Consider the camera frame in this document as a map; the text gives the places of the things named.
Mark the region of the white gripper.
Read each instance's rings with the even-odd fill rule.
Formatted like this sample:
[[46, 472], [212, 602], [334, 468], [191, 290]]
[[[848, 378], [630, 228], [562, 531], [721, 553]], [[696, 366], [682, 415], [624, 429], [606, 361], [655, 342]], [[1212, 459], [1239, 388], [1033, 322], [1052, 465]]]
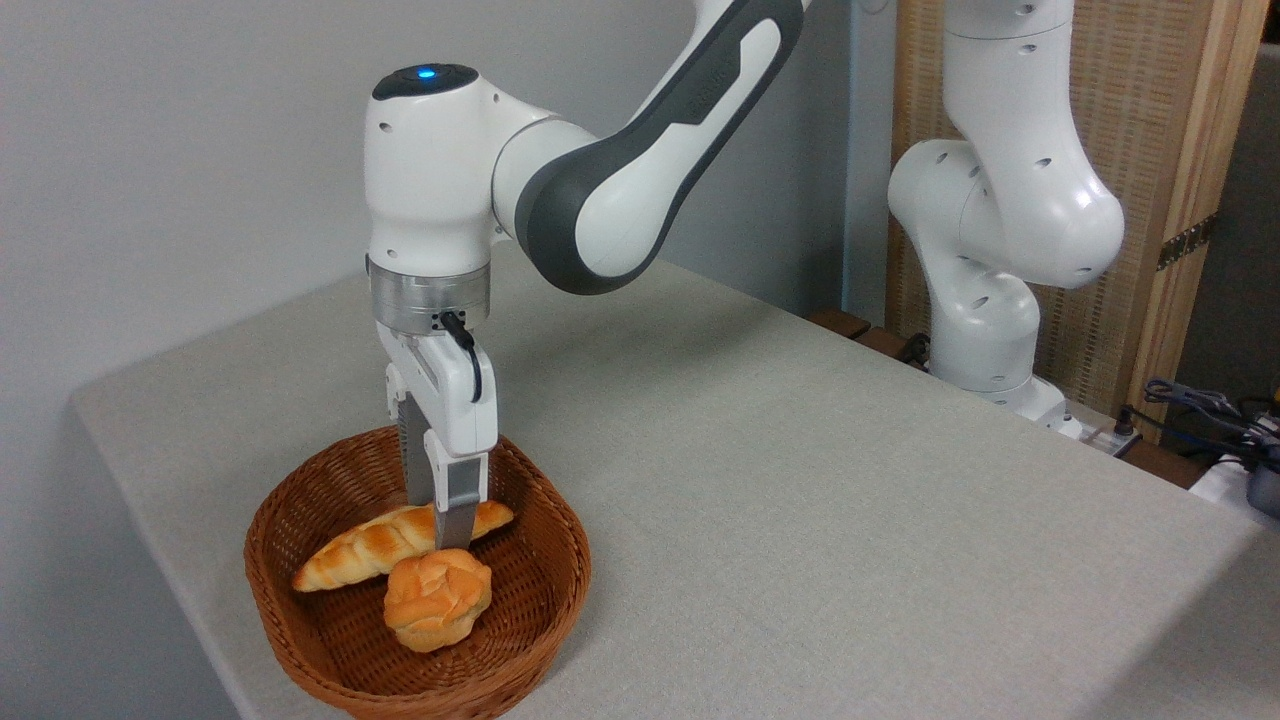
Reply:
[[492, 361], [448, 333], [404, 334], [379, 323], [378, 337], [390, 357], [387, 404], [408, 503], [433, 503], [436, 550], [466, 550], [498, 442]]

